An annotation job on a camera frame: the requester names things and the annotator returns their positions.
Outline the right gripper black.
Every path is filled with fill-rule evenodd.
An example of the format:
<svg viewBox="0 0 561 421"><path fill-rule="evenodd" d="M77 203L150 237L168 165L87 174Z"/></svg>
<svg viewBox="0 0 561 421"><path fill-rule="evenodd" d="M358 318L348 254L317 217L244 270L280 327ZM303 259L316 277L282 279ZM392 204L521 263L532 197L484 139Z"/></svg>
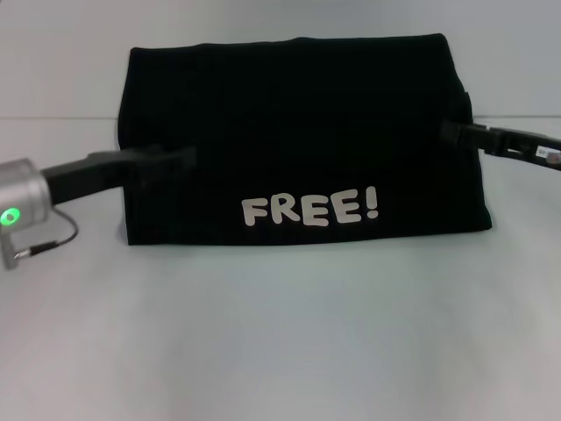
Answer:
<svg viewBox="0 0 561 421"><path fill-rule="evenodd" d="M560 140L542 134L444 121L439 139L455 147L484 148L492 156L545 168L560 167Z"/></svg>

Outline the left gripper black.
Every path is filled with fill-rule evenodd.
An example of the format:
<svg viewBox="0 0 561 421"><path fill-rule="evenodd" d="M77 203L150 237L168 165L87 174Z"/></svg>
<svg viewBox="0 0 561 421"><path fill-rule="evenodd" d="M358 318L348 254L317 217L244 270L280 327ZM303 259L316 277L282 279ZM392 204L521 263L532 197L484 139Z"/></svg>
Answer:
<svg viewBox="0 0 561 421"><path fill-rule="evenodd" d="M134 150L91 153L86 158L40 171L46 180L51 204L123 187L176 182L197 165L196 148L151 145Z"/></svg>

